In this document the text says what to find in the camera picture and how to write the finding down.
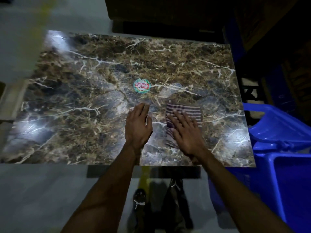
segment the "purple and white striped cloth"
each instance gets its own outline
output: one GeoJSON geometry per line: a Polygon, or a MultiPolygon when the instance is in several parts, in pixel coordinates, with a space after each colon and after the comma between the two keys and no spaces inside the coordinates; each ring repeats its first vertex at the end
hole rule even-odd
{"type": "Polygon", "coordinates": [[[166,145],[169,145],[173,148],[178,148],[178,145],[173,138],[173,132],[172,128],[175,128],[172,121],[167,117],[168,115],[172,115],[173,118],[176,118],[176,116],[173,113],[173,110],[176,110],[178,113],[182,113],[182,111],[185,111],[186,114],[190,118],[195,118],[198,126],[202,127],[202,112],[201,108],[199,106],[187,106],[187,105],[173,105],[173,104],[167,104],[166,105],[166,111],[165,111],[165,118],[166,118],[166,145]]]}

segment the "marble tabletop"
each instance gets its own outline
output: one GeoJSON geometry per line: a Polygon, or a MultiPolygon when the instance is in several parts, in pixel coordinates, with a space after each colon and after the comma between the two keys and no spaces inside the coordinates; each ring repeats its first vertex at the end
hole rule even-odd
{"type": "Polygon", "coordinates": [[[111,164],[129,109],[150,104],[140,165],[192,166],[165,145],[165,105],[199,105],[207,147],[225,166],[255,167],[229,45],[49,31],[1,154],[5,163],[111,164]],[[133,83],[147,79],[150,90],[133,83]]]}

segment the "sticker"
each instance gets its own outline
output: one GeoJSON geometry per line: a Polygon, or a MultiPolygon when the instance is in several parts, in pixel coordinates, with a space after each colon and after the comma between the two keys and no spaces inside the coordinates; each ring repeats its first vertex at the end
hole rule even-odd
{"type": "Polygon", "coordinates": [[[139,93],[146,93],[150,90],[151,83],[147,79],[137,79],[134,82],[134,89],[139,93]]]}

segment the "gray floor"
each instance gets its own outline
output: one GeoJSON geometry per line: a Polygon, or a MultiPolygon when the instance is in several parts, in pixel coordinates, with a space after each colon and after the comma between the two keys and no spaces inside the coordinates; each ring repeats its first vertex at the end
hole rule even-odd
{"type": "MultiPolygon", "coordinates": [[[[47,30],[112,35],[104,0],[15,0],[0,6],[1,81],[9,84],[33,71],[47,30]]],[[[59,232],[97,178],[87,178],[87,166],[0,165],[0,232],[59,232]]],[[[119,232],[134,225],[132,196],[139,183],[134,176],[119,232]]],[[[161,208],[169,179],[150,179],[151,203],[161,208]]],[[[207,174],[185,179],[193,232],[238,232],[222,229],[209,198],[207,174]]]]}

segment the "person's left arm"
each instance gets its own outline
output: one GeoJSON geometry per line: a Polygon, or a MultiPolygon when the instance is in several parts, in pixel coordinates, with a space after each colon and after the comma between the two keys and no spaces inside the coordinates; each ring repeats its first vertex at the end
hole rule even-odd
{"type": "Polygon", "coordinates": [[[135,160],[152,133],[148,111],[149,105],[141,103],[128,113],[122,151],[88,192],[61,233],[117,232],[135,160]]]}

